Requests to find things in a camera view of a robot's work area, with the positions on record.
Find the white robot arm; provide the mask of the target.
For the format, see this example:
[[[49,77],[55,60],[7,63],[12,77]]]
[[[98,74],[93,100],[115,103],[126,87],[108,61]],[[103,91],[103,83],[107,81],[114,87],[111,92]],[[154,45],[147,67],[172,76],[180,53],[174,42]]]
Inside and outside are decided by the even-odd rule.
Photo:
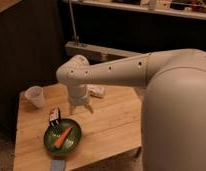
[[[56,76],[73,106],[89,101],[89,84],[143,87],[143,171],[206,171],[206,52],[159,51],[95,65],[76,55]]]

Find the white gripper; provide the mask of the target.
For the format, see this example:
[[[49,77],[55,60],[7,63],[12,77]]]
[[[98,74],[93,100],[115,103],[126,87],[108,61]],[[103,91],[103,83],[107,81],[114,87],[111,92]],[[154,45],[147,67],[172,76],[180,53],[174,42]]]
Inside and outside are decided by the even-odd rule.
[[[73,96],[70,94],[68,96],[68,100],[70,102],[69,105],[69,113],[70,115],[74,114],[76,110],[76,106],[84,106],[91,113],[94,113],[92,106],[89,104],[89,94],[85,93],[84,95]]]

